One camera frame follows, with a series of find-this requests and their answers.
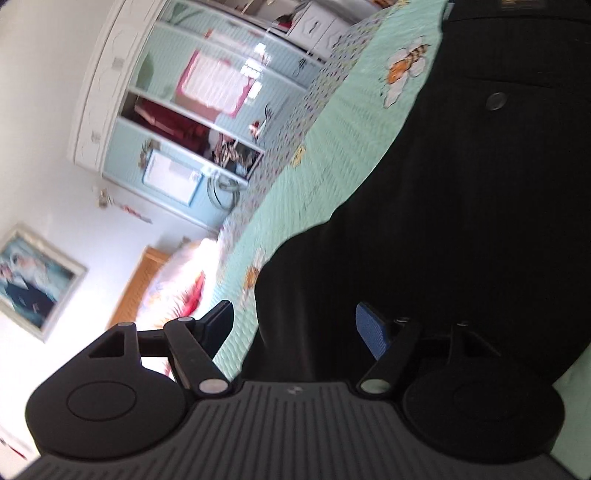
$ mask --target orange and white bee print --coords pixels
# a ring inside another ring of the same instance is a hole
[[[401,48],[388,59],[386,83],[389,87],[384,100],[384,108],[388,108],[398,100],[409,77],[416,77],[425,71],[427,61],[424,55],[428,47],[429,45],[424,42],[424,37],[418,37],[408,48]]]

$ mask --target bee pattern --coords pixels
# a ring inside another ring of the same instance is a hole
[[[246,269],[244,275],[244,283],[242,284],[242,297],[240,298],[239,308],[244,310],[246,301],[250,293],[254,290],[259,273],[261,273],[262,266],[265,263],[265,252],[262,248],[257,249],[252,264]]]
[[[384,108],[388,108],[398,100],[409,76],[416,77],[425,70],[427,61],[424,55],[429,45],[423,41],[424,37],[418,37],[408,48],[401,48],[388,59],[386,82],[389,84],[389,89],[384,100]]]

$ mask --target blue textured pad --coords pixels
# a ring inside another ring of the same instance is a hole
[[[388,327],[379,316],[363,303],[355,311],[357,331],[376,360],[386,353],[392,343]]]

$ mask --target open wardrobe compartment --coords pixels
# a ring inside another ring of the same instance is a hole
[[[124,0],[87,72],[70,157],[212,231],[322,62],[215,3]]]

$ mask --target man in dark suit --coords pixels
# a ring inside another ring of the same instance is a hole
[[[35,285],[21,277],[15,277],[7,264],[0,265],[0,278],[6,280],[6,295],[15,306],[39,314],[43,318],[49,316],[55,302]]]

